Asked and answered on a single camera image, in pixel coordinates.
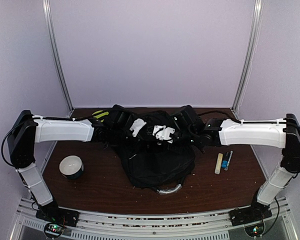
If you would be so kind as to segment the black student backpack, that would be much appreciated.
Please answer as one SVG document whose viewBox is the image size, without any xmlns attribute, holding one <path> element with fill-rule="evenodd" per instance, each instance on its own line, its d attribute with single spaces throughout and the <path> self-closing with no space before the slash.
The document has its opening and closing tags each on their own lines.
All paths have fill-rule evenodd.
<svg viewBox="0 0 300 240">
<path fill-rule="evenodd" d="M 168 143 L 152 135 L 155 125 L 174 128 L 173 116 L 178 113 L 169 114 L 163 110 L 136 113 L 146 122 L 139 138 L 108 142 L 134 187 L 148 188 L 160 195 L 172 194 L 182 188 L 185 178 L 194 169 L 192 144 Z"/>
</svg>

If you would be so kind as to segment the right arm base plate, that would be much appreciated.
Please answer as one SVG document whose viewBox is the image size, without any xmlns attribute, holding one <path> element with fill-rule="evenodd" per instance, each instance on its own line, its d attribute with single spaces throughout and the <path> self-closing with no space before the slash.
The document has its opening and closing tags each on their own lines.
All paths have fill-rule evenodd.
<svg viewBox="0 0 300 240">
<path fill-rule="evenodd" d="M 273 215 L 269 209 L 264 210 L 252 206 L 235 208 L 228 214 L 233 227 L 262 221 Z"/>
</svg>

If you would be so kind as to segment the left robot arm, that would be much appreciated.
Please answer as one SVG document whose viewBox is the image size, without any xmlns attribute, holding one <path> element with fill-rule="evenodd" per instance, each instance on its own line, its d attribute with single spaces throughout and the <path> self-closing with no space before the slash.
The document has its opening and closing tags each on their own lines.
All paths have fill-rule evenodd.
<svg viewBox="0 0 300 240">
<path fill-rule="evenodd" d="M 15 168 L 25 182 L 39 210 L 48 214 L 59 210 L 57 201 L 44 181 L 34 157 L 35 144 L 43 142 L 114 142 L 138 139 L 146 121 L 136 113 L 114 105 L 84 117 L 51 117 L 23 110 L 5 134 L 1 146 L 8 147 L 3 161 Z"/>
</svg>

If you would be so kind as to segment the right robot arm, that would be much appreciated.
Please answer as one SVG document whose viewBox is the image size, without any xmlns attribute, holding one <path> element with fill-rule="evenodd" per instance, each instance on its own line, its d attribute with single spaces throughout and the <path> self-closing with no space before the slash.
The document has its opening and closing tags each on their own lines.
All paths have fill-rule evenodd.
<svg viewBox="0 0 300 240">
<path fill-rule="evenodd" d="M 294 114 L 275 120 L 237 120 L 230 116 L 210 118 L 187 105 L 173 116 L 174 143 L 186 142 L 202 149 L 205 146 L 257 145 L 281 149 L 281 160 L 270 177 L 256 191 L 251 207 L 268 209 L 276 196 L 300 173 L 300 125 Z"/>
</svg>

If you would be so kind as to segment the black white pen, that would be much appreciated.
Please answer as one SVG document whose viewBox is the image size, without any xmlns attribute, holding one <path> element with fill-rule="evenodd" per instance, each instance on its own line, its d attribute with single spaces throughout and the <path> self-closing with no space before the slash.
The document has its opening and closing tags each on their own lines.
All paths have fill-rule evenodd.
<svg viewBox="0 0 300 240">
<path fill-rule="evenodd" d="M 224 168 L 225 171 L 227 171 L 227 170 L 229 169 L 229 165 L 230 165 L 232 156 L 233 156 L 233 150 L 231 150 L 230 153 L 229 153 L 229 157 L 228 157 L 228 160 L 227 160 L 227 165 L 226 165 L 226 167 Z"/>
</svg>

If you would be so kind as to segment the blue black marker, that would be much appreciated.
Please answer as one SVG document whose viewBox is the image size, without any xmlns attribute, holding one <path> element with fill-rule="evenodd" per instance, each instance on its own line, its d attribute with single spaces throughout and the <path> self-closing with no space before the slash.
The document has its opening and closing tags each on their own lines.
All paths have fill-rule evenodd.
<svg viewBox="0 0 300 240">
<path fill-rule="evenodd" d="M 222 158 L 222 162 L 221 162 L 221 168 L 226 168 L 228 165 L 228 161 L 229 161 L 229 157 L 230 157 L 230 152 L 227 151 Z"/>
</svg>

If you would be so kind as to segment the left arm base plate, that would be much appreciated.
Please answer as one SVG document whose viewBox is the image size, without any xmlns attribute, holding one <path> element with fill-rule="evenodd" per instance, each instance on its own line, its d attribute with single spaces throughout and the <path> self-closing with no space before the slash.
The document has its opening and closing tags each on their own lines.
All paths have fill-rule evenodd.
<svg viewBox="0 0 300 240">
<path fill-rule="evenodd" d="M 40 207 L 35 214 L 37 219 L 66 227 L 76 227 L 80 213 L 60 207 Z"/>
</svg>

